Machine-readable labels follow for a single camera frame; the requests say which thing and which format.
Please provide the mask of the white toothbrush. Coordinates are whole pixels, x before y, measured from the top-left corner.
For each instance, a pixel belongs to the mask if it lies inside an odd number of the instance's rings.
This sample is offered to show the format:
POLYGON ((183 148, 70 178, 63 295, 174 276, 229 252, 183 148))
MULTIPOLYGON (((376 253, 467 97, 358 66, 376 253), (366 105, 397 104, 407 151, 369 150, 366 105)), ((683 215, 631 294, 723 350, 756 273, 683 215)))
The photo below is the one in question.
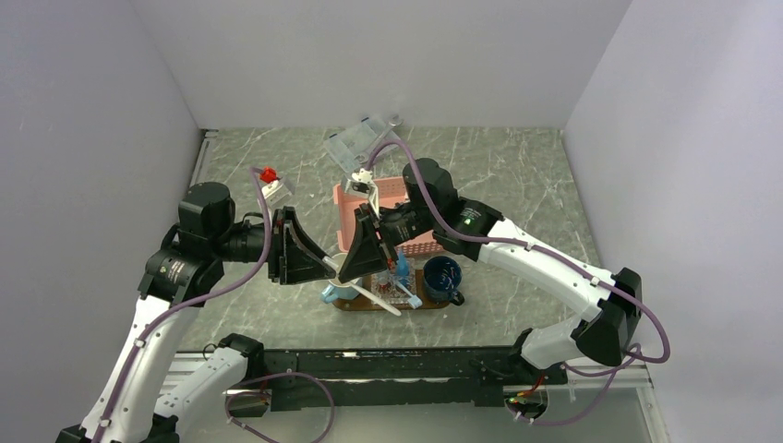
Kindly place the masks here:
MULTIPOLYGON (((335 272, 339 271, 341 269, 341 266, 343 264, 343 260, 336 260, 334 257, 326 256, 322 259, 322 261, 327 264, 330 268, 332 268, 335 272)), ((380 306, 382 309, 386 310, 387 312, 400 317, 402 315, 402 312, 394 307, 393 305, 387 303, 383 299, 381 299, 378 295, 372 293, 370 290, 365 289, 364 287, 360 286, 358 283, 354 283, 352 281, 349 282, 340 282, 337 278, 330 279, 330 284, 334 286, 335 288, 352 288, 356 290, 358 293, 364 295, 369 301, 375 303, 376 305, 380 306)))

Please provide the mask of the white toothpaste tube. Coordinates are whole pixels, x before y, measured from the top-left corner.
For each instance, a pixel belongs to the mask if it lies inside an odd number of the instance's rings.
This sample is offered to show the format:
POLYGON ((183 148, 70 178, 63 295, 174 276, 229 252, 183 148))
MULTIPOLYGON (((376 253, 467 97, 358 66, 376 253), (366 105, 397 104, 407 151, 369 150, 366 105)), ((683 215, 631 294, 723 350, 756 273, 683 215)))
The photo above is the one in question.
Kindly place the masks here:
POLYGON ((381 272, 376 275, 376 285, 379 294, 387 294, 393 288, 393 279, 390 273, 381 272))

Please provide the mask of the blue toothpaste tube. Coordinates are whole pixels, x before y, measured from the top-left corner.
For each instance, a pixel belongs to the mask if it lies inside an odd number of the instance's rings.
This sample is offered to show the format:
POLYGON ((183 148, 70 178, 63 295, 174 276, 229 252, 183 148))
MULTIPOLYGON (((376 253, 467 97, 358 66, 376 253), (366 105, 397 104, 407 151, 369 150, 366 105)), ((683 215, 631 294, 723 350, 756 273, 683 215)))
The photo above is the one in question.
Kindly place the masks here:
POLYGON ((410 288, 410 266, 402 249, 397 251, 397 261, 394 268, 394 281, 398 287, 410 288))

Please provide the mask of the clear acrylic toothbrush holder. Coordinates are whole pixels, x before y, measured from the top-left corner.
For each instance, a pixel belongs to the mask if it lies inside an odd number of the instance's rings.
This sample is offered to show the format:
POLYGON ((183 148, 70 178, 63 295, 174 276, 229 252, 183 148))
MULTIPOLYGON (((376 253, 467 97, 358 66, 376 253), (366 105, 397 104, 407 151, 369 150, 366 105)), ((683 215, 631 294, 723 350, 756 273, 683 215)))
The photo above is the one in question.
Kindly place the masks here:
MULTIPOLYGON (((394 277, 394 274, 393 274, 391 271, 388 271, 388 270, 386 270, 386 271, 383 271, 383 272, 388 272, 388 273, 390 273, 390 274, 391 274, 391 276, 392 276, 392 277, 394 277)), ((377 285, 376 285, 376 275, 377 275, 377 274, 378 274, 378 273, 376 273, 376 274, 372 274, 371 276, 369 276, 369 277, 368 277, 368 284, 367 284, 367 287, 368 287, 368 289, 369 289, 369 290, 370 290, 372 293, 374 293, 374 294, 378 295, 378 296, 379 296, 381 299, 383 299, 384 301, 386 301, 387 303, 389 303, 389 304, 391 304, 391 305, 407 305, 407 303, 406 303, 406 302, 404 301, 404 299, 403 299, 403 298, 400 296, 400 294, 399 294, 399 293, 397 293, 397 292, 394 290, 394 286, 393 286, 393 288, 391 289, 391 291, 390 291, 389 293, 387 293, 387 294, 379 294, 379 293, 378 293, 378 290, 377 290, 377 285)))

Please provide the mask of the light blue mug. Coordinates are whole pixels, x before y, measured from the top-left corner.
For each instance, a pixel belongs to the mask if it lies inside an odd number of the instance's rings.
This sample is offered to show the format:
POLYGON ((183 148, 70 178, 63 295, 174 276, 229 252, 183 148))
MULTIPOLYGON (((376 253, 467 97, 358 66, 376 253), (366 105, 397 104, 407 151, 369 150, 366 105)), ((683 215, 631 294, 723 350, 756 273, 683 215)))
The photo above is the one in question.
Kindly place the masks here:
POLYGON ((322 290, 320 300, 324 304, 333 304, 337 300, 351 301, 359 296, 359 291, 351 285, 342 284, 336 279, 329 280, 322 290))

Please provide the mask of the pink plastic basket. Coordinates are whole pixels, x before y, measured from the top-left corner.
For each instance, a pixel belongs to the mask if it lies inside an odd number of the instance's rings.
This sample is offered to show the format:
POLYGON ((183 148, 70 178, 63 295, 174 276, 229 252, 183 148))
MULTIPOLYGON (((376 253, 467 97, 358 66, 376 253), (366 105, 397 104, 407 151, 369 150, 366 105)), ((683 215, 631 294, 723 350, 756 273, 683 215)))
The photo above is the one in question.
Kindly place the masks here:
MULTIPOLYGON (((375 184, 379 187, 379 203, 382 207, 392 208, 397 203, 404 203, 407 200, 404 180, 401 176, 377 179, 375 184)), ((340 222, 337 230, 338 248, 340 252, 347 253, 355 233, 354 210, 365 200, 344 192, 340 184, 333 187, 332 196, 340 222)), ((444 251, 433 238, 432 231, 398 245, 397 249, 402 250, 407 257, 438 254, 444 251)))

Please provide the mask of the light blue toothbrush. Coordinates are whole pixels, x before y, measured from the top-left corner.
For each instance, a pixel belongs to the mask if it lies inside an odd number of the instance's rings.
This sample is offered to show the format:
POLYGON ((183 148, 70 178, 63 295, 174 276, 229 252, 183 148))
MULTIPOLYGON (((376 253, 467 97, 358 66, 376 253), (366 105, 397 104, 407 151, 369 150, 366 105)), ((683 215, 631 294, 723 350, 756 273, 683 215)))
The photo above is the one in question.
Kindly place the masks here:
POLYGON ((411 309, 423 306, 423 300, 415 293, 409 278, 393 277, 394 290, 400 294, 411 309))

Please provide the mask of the dark blue mug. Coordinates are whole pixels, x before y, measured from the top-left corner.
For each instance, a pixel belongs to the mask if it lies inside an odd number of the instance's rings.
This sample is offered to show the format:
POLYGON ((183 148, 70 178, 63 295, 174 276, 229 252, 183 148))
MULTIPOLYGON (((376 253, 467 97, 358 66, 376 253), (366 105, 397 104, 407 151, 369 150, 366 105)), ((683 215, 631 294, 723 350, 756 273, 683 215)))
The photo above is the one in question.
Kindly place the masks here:
POLYGON ((461 282, 462 270, 450 257, 433 257, 423 267, 425 294, 433 303, 463 305, 465 298, 459 289, 461 282))

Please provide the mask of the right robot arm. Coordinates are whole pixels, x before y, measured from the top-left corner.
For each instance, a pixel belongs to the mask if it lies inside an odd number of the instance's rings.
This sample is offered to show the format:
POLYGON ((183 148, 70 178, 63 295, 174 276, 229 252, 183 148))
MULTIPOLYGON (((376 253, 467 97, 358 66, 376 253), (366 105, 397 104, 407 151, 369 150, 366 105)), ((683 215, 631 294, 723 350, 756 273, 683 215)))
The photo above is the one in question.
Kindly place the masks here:
POLYGON ((526 233, 498 210, 459 196, 451 174, 429 158, 405 166, 408 199, 393 208, 379 203, 372 173, 364 169, 343 189, 364 202, 355 209, 355 232, 338 279, 348 282, 386 270, 397 246, 431 233, 446 251, 504 269, 555 295, 572 317, 543 329, 527 329, 509 358, 514 379, 530 383, 544 369, 580 356, 619 366, 641 316, 641 279, 564 256, 526 233))

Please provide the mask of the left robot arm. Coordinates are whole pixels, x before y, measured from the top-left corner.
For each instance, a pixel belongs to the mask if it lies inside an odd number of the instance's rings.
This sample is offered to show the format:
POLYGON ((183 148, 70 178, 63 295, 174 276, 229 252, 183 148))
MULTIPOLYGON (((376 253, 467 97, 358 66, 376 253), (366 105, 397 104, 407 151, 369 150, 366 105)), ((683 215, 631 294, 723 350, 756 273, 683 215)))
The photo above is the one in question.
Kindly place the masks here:
POLYGON ((232 333, 205 363, 163 392, 179 345, 228 262, 266 269, 281 285, 336 274, 292 208, 263 210, 258 224, 236 221, 226 185, 190 187, 177 223, 145 265, 131 328, 102 394, 81 423, 59 433, 59 441, 180 442, 227 389, 260 383, 267 372, 263 344, 232 333))

